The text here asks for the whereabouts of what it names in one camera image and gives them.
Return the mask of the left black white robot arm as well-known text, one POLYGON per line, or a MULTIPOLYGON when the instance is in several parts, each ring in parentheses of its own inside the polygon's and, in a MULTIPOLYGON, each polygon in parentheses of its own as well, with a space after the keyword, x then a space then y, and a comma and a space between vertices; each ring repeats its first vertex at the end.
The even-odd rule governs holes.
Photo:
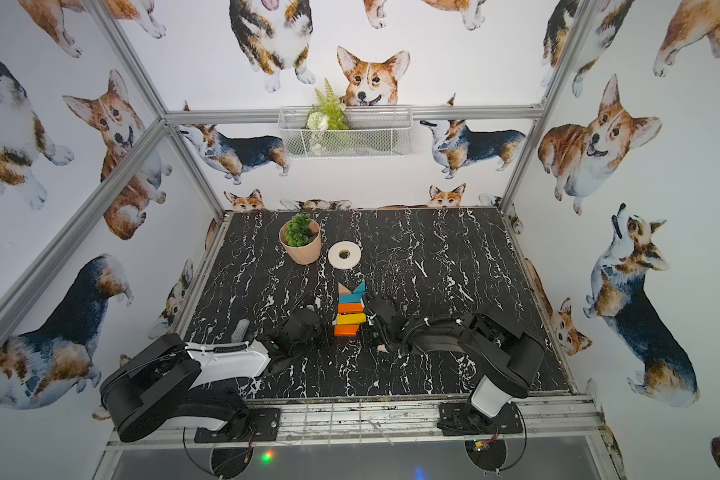
POLYGON ((198 438, 246 439, 256 432, 250 408, 236 391, 211 391, 209 385, 279 373, 324 334, 315 306, 304 304, 260 335, 242 319, 224 344, 185 342, 176 333, 165 334, 104 381, 101 405, 124 443, 162 427, 194 428, 198 438))

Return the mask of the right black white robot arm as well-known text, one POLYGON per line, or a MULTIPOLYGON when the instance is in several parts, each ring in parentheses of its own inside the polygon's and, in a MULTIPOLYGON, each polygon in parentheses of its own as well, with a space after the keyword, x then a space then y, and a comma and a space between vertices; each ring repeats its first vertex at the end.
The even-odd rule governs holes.
POLYGON ((544 343, 500 309, 439 316, 406 317, 387 296, 363 295, 374 333, 385 350, 398 355, 463 354, 478 379, 469 401, 485 418, 528 396, 545 357, 544 343))

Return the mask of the blue rectangular block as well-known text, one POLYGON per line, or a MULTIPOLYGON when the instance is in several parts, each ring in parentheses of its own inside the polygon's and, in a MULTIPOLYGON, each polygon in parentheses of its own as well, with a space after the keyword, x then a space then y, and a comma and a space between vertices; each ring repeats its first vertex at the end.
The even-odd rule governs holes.
POLYGON ((352 293, 339 296, 340 304, 355 304, 363 301, 363 293, 352 293))

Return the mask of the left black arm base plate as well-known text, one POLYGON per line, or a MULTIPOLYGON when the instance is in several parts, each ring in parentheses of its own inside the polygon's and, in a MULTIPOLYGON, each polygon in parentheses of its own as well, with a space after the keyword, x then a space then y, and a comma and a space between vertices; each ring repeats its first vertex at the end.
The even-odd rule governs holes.
POLYGON ((281 413, 280 408, 238 410, 219 430, 198 428, 194 442, 204 444, 249 442, 251 440, 274 441, 277 438, 281 413))

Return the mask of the yellow rectangular block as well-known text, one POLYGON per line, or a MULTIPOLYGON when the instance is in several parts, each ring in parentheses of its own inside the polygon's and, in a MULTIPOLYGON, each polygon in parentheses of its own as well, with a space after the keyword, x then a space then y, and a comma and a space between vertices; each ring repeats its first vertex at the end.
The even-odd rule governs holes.
POLYGON ((367 322, 367 316, 364 313, 339 314, 335 320, 335 324, 337 326, 362 325, 366 322, 367 322))

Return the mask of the orange rectangular block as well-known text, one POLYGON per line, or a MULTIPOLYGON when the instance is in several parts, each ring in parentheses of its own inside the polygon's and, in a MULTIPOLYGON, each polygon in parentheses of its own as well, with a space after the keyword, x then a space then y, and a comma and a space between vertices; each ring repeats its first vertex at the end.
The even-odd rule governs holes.
POLYGON ((360 330, 360 326, 357 324, 347 325, 335 325, 334 336, 335 337, 356 337, 360 330))
POLYGON ((364 305, 361 302, 340 303, 338 306, 339 315, 360 314, 363 313, 364 310, 364 305))

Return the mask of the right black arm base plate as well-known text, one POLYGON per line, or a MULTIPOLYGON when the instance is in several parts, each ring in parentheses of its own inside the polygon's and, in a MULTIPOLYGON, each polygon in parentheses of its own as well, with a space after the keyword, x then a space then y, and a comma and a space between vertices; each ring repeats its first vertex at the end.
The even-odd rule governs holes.
POLYGON ((469 402, 440 403, 437 428, 446 437, 522 434, 525 430, 513 403, 505 404, 495 417, 479 412, 469 402))

